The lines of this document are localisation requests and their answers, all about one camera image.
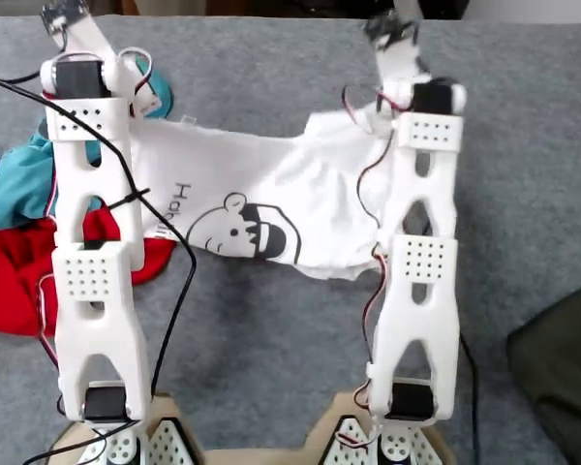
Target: fabric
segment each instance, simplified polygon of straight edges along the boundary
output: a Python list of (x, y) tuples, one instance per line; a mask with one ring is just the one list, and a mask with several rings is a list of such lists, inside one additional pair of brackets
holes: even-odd
[(581, 289), (511, 333), (507, 349), (547, 434), (581, 465)]
[[(89, 162), (100, 158), (98, 142), (86, 143)], [(0, 158), (0, 230), (17, 228), (31, 220), (53, 214), (48, 207), (53, 177), (52, 144), (37, 131), (26, 145), (9, 150)], [(91, 208), (101, 206), (93, 200)]]
[[(118, 228), (106, 209), (90, 212), (84, 222), (86, 240), (117, 239)], [(35, 335), (39, 330), (37, 309), (40, 280), (50, 274), (54, 249), (54, 224), (39, 220), (27, 226), (0, 231), (0, 332)], [(134, 284), (157, 276), (166, 266), (174, 242), (145, 239), (144, 267), (132, 273)], [(56, 292), (53, 278), (43, 283), (47, 328), (52, 335), (56, 322)]]
[[(193, 246), (291, 264), (312, 277), (354, 279), (374, 266), (378, 229), (357, 180), (388, 143), (345, 116), (317, 115), (309, 137), (290, 139), (134, 121), (134, 176)], [(387, 163), (362, 182), (362, 199), (375, 214), (388, 187)], [(174, 239), (150, 212), (142, 217), (146, 236)]]

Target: gray carpet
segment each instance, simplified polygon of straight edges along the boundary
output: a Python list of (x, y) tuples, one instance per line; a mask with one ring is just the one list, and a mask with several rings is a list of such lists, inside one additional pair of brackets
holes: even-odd
[[(173, 118), (206, 126), (293, 136), (310, 111), (340, 106), (344, 84), (375, 82), (354, 21), (101, 24), (118, 47), (153, 53), (176, 94)], [(581, 286), (581, 25), (426, 23), (420, 41), (435, 73), (469, 89), (457, 292), (481, 370), (484, 463), (562, 464), (506, 372), (504, 343)], [(37, 19), (0, 19), (0, 75), (29, 72), (53, 51)], [(0, 91), (0, 148), (24, 141), (41, 115)], [(362, 379), (360, 313), (376, 277), (319, 282), (281, 265), (198, 256), (161, 388), (208, 448), (301, 445), (334, 392)], [(151, 357), (188, 265), (177, 251), (162, 277), (136, 290)], [(55, 378), (33, 340), (0, 335), (0, 465), (44, 450), (64, 427)], [(461, 355), (455, 414), (440, 428), (462, 464), (472, 463), (470, 406)]]

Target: black cable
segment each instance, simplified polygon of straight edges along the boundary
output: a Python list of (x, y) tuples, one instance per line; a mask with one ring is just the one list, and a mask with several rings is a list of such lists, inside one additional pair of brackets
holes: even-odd
[[(190, 267), (190, 271), (188, 273), (187, 279), (185, 280), (185, 284), (183, 285), (181, 293), (179, 294), (179, 297), (176, 300), (176, 304), (174, 306), (174, 309), (172, 310), (172, 314), (171, 314), (170, 320), (168, 322), (168, 327), (166, 329), (166, 334), (164, 335), (164, 340), (162, 341), (162, 346), (160, 347), (160, 351), (157, 355), (157, 361), (155, 363), (155, 370), (154, 370), (153, 378), (151, 381), (151, 394), (154, 395), (156, 390), (157, 390), (157, 384), (159, 382), (160, 372), (162, 369), (162, 365), (164, 363), (164, 357), (166, 355), (166, 350), (168, 349), (168, 343), (169, 343), (170, 337), (172, 336), (172, 332), (174, 330), (174, 325), (175, 325), (176, 320), (178, 318), (178, 314), (180, 312), (181, 306), (183, 305), (183, 301), (185, 300), (185, 296), (187, 295), (187, 292), (190, 289), (190, 285), (192, 284), (194, 274), (196, 273), (196, 268), (197, 268), (196, 255), (194, 254), (194, 251), (190, 247), (190, 244), (187, 242), (187, 239), (181, 235), (181, 233), (172, 225), (172, 223), (170, 221), (168, 221), (164, 217), (164, 215), (162, 215), (159, 211), (157, 211), (157, 209), (155, 209), (155, 207), (147, 199), (144, 198), (143, 194), (146, 192), (146, 190), (141, 191), (138, 189), (138, 187), (136, 186), (136, 182), (134, 180), (134, 177), (129, 169), (129, 166), (127, 165), (125, 157), (120, 152), (120, 150), (118, 150), (118, 148), (116, 148), (116, 146), (114, 144), (112, 144), (109, 140), (107, 140), (100, 133), (98, 133), (93, 128), (88, 126), (86, 123), (81, 121), (79, 118), (72, 115), (70, 112), (68, 112), (64, 108), (54, 104), (51, 100), (47, 100), (47, 99), (45, 99), (45, 98), (43, 98), (43, 97), (41, 97), (33, 92), (30, 92), (27, 89), (10, 84), (8, 82), (5, 82), (2, 79), (0, 79), (0, 87), (7, 89), (7, 90), (10, 90), (10, 91), (16, 93), (17, 95), (25, 97), (29, 100), (34, 101), (34, 102), (37, 102), (45, 107), (49, 107), (49, 108), (53, 109), (54, 111), (58, 112), (62, 116), (66, 117), (67, 119), (69, 119), (72, 122), (79, 125), (82, 129), (84, 129), (89, 134), (94, 136), (99, 142), (101, 142), (107, 148), (109, 148), (112, 152), (114, 152), (114, 154), (116, 154), (116, 156), (118, 157), (121, 168), (124, 171), (125, 177), (127, 178), (127, 182), (130, 186), (130, 190), (132, 191), (131, 195), (128, 196), (128, 197), (130, 197), (130, 200), (133, 201), (133, 200), (138, 199), (164, 226), (166, 226), (166, 228), (168, 228), (176, 236), (176, 238), (179, 240), (181, 245), (185, 248), (185, 250), (189, 254), (190, 259), (192, 261), (192, 266)], [(126, 423), (125, 425), (122, 425), (119, 428), (116, 428), (115, 430), (112, 430), (103, 436), (106, 438), (109, 436), (112, 436), (113, 434), (115, 434), (119, 431), (127, 429), (127, 425), (131, 425), (133, 423), (135, 423), (135, 422), (131, 421), (130, 423)], [(48, 458), (50, 456), (53, 456), (53, 455), (56, 455), (59, 453), (63, 453), (63, 452), (67, 452), (70, 450), (79, 449), (81, 447), (88, 446), (89, 444), (93, 444), (94, 442), (101, 441), (103, 439), (104, 439), (103, 437), (100, 437), (97, 439), (93, 439), (91, 441), (87, 441), (85, 443), (79, 443), (79, 444), (69, 446), (68, 448), (52, 450), (50, 452), (46, 452), (45, 454), (40, 454), (40, 455), (37, 455), (35, 457), (32, 457), (31, 459), (28, 459), (26, 462), (23, 463), (23, 465), (30, 465), (31, 463), (34, 463), (37, 460)]]
[[(65, 29), (62, 30), (62, 47), (60, 48), (60, 53), (62, 53), (63, 51), (65, 51), (67, 49), (67, 41), (68, 41), (68, 35), (67, 35), (67, 31)], [(35, 71), (34, 73), (31, 73), (27, 76), (22, 76), (22, 77), (15, 77), (13, 79), (0, 79), (3, 82), (6, 82), (8, 84), (22, 84), (24, 82), (28, 82), (29, 80), (32, 79), (36, 79), (41, 75), (40, 71)]]
[(89, 439), (88, 441), (82, 441), (81, 443), (72, 444), (72, 445), (66, 446), (64, 448), (49, 450), (47, 452), (40, 453), (39, 455), (35, 455), (34, 457), (30, 457), (28, 460), (23, 462), (21, 465), (31, 465), (39, 460), (53, 457), (54, 455), (60, 455), (61, 453), (71, 452), (72, 450), (85, 448), (86, 446), (90, 446), (91, 444), (95, 444), (99, 441), (107, 440), (107, 438), (110, 438), (111, 436), (118, 434), (121, 431), (125, 431), (126, 429), (131, 428), (136, 423), (137, 423), (137, 421), (129, 421), (128, 423), (121, 424), (117, 428), (109, 430), (107, 433), (104, 433), (100, 436), (97, 436), (96, 438)]
[(474, 464), (480, 465), (480, 432), (478, 427), (478, 407), (479, 407), (479, 377), (477, 372), (477, 364), (475, 363), (472, 351), (469, 348), (469, 344), (465, 340), (463, 333), (460, 333), (461, 345), (463, 346), (463, 352), (467, 361), (469, 362), (470, 369), (472, 371), (472, 435), (474, 441)]

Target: white t-shirt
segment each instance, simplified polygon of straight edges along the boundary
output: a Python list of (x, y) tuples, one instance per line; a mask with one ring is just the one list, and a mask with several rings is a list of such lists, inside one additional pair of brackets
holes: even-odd
[[(292, 264), (305, 274), (354, 279), (374, 266), (377, 222), (356, 193), (387, 138), (343, 111), (313, 114), (297, 138), (265, 138), (162, 120), (134, 121), (134, 176), (190, 244), (228, 256)], [(375, 215), (389, 161), (369, 171), (361, 197)], [(145, 236), (174, 238), (142, 209)]]

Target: wooden base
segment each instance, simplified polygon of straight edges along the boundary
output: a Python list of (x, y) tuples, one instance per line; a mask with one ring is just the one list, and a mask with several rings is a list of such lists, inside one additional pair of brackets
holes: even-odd
[[(340, 417), (353, 415), (357, 417), (364, 430), (369, 430), (370, 419), (364, 410), (359, 409), (352, 401), (350, 393), (339, 393), (334, 398), (333, 403), (321, 417), (316, 426), (312, 429), (305, 442), (303, 449), (228, 449), (209, 450), (200, 452), (201, 463), (207, 465), (317, 465), (327, 449), (329, 440), (338, 424)], [(166, 395), (155, 397), (152, 408), (151, 421), (148, 433), (152, 434), (157, 428), (162, 418), (181, 418), (180, 412), (174, 401)], [(181, 421), (188, 440), (192, 442), (195, 450), (200, 450), (194, 440), (188, 425)], [(442, 436), (433, 426), (422, 430), (431, 443), (431, 446), (439, 455), (443, 465), (454, 465), (455, 459), (452, 452), (447, 448)], [(91, 431), (80, 423), (73, 423), (60, 436), (52, 449), (59, 449), (80, 441), (92, 438)], [(73, 465), (77, 463), (83, 449), (63, 453), (51, 457), (46, 465)]]

